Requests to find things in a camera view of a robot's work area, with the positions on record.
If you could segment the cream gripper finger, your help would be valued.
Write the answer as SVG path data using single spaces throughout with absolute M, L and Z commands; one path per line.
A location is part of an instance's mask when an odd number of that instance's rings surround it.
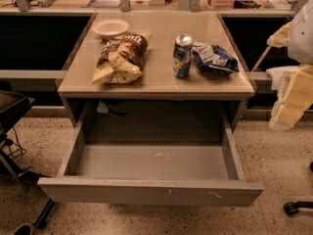
M 287 47 L 289 44 L 289 33 L 291 22 L 284 24 L 267 39 L 267 45 L 276 48 Z
M 277 96 L 269 126 L 275 131 L 286 131 L 313 105 L 313 66 L 302 64 L 295 71 L 284 71 Z

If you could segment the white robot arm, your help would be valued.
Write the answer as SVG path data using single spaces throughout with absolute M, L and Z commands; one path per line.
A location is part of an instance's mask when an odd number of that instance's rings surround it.
M 268 38 L 267 44 L 287 47 L 289 57 L 299 62 L 295 71 L 283 72 L 269 121 L 273 130 L 286 131 L 313 105 L 313 0 L 307 0 L 290 23 Z

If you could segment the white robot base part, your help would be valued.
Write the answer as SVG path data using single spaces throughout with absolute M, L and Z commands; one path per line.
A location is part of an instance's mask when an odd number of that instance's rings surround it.
M 284 67 L 275 67 L 267 69 L 266 73 L 271 77 L 271 89 L 278 90 L 280 86 L 281 78 L 284 72 L 294 72 L 297 69 L 297 66 L 284 66 Z

